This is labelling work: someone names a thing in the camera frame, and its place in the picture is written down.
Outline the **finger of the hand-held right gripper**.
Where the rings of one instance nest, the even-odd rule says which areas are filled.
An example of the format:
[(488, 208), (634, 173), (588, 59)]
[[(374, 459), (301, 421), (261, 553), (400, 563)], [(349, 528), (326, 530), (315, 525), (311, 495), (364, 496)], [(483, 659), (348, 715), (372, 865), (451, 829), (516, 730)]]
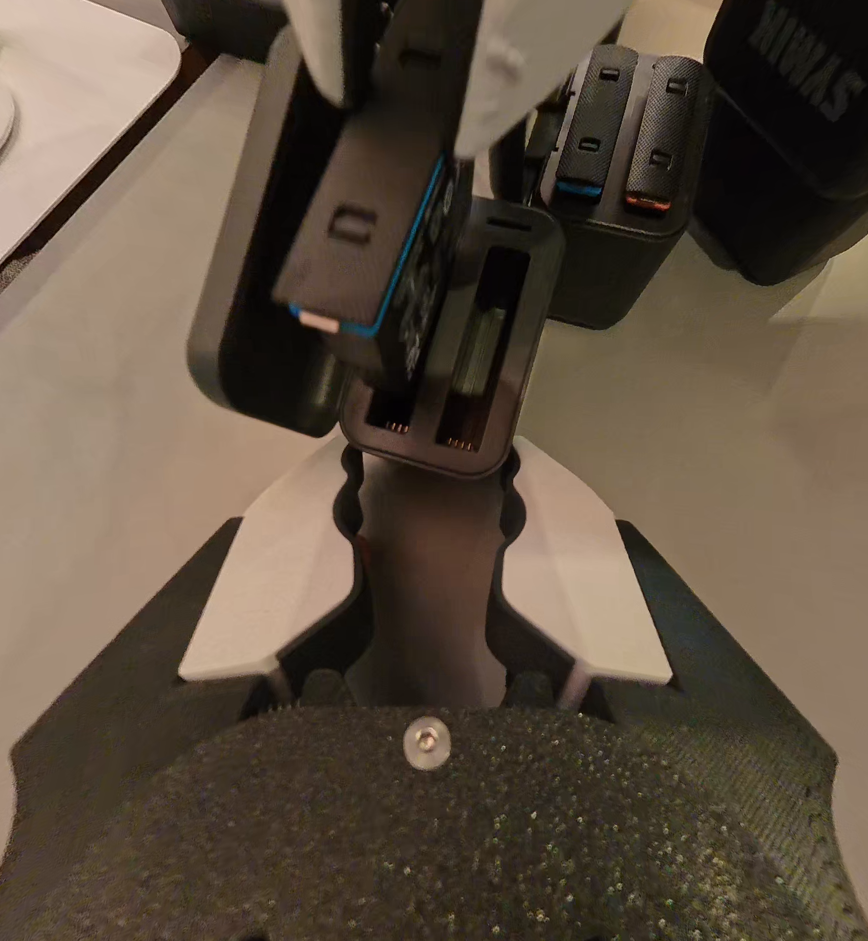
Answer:
[(527, 117), (627, 7), (626, 1), (483, 2), (456, 158), (475, 158)]
[(357, 110), (383, 30), (379, 1), (287, 1), (285, 13), (314, 86), (332, 106)]

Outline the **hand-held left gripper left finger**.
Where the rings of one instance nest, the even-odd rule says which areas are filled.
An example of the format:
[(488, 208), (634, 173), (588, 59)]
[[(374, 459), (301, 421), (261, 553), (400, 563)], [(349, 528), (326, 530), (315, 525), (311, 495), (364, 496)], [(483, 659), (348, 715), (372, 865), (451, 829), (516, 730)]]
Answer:
[(267, 676), (301, 685), (340, 674), (369, 641), (362, 453), (328, 439), (273, 483), (240, 521), (180, 662), (185, 681)]

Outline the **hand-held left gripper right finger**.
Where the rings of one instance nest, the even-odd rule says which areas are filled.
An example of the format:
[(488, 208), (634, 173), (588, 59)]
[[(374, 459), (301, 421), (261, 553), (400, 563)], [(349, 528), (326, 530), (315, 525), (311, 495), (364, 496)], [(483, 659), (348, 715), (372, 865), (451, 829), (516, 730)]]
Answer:
[(551, 686), (616, 679), (666, 686), (673, 673), (616, 518), (578, 476), (516, 439), (490, 587), (490, 652)]

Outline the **red-edged black battery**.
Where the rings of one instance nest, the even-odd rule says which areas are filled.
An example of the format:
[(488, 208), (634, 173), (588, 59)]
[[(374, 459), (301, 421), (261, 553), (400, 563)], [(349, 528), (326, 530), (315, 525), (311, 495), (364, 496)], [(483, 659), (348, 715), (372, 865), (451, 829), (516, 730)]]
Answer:
[(656, 60), (630, 161), (625, 204), (664, 214), (678, 195), (695, 120), (701, 65), (678, 55)]

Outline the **black battery charger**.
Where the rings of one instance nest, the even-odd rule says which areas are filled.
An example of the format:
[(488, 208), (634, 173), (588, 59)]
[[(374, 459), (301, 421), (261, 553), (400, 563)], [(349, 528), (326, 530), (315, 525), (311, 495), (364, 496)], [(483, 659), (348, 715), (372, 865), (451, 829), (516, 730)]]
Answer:
[(532, 203), (557, 219), (566, 240), (549, 309), (550, 318), (604, 330), (626, 316), (688, 228), (699, 186), (714, 90), (708, 71), (694, 59), (701, 65), (699, 98), (688, 139), (682, 185), (668, 212), (657, 214), (634, 210), (624, 201), (653, 65), (666, 55), (636, 51), (638, 65), (600, 200), (557, 195), (554, 192), (555, 172), (561, 148), (568, 135), (576, 93), (581, 89), (595, 48), (575, 69), (556, 104), (555, 138), (538, 175)]
[(725, 1), (704, 47), (714, 81), (700, 226), (773, 286), (868, 234), (868, 1)]
[[(505, 422), (514, 424), (519, 417), (551, 297), (550, 278), (560, 261), (562, 233), (537, 209), (473, 199), (459, 255), (465, 279), (456, 281), (445, 297), (441, 323), (447, 334), (435, 341), (435, 364), (445, 361), (454, 338), (472, 318), (478, 300), (474, 288), (485, 288), (488, 297), (516, 285), (512, 263), (523, 270), (516, 315), (534, 337), (512, 328), (479, 450), (442, 445), (427, 426), (418, 424), (409, 425), (404, 434), (393, 432), (393, 440), (386, 441), (391, 431), (362, 417), (373, 408), (368, 389), (324, 351), (320, 340), (310, 339), (306, 328), (292, 325), (266, 286), (276, 271), (278, 250), (289, 245), (302, 199), (315, 186), (317, 161), (329, 153), (340, 121), (313, 86), (291, 27), (284, 26), (267, 54), (238, 176), (193, 320), (187, 351), (190, 372), (206, 397), (239, 414), (313, 438), (340, 425), (343, 436), (331, 439), (344, 439), (360, 451), (363, 468), (367, 455), (389, 462), (391, 468), (413, 468), (421, 475), (423, 496), (443, 484), (449, 500), (435, 522), (441, 534), (458, 536), (459, 524), (473, 520), (460, 499), (472, 496), (475, 484), (493, 481), (503, 493), (502, 468), (513, 447)], [(359, 535), (367, 600), (360, 602), (356, 614), (369, 616), (369, 641), (346, 672), (369, 650), (375, 629), (372, 573)], [(186, 682), (235, 684), (251, 678), (255, 694), (267, 693), (271, 703), (290, 705), (305, 693), (309, 677), (334, 674), (343, 682), (346, 672), (314, 669), (301, 685), (287, 685), (280, 671)]]

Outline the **white stand base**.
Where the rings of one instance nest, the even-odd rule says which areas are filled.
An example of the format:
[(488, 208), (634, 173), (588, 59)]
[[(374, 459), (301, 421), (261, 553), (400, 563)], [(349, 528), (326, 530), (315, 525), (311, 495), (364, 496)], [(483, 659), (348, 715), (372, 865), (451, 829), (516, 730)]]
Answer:
[(109, 6), (0, 1), (0, 268), (180, 63), (174, 32)]

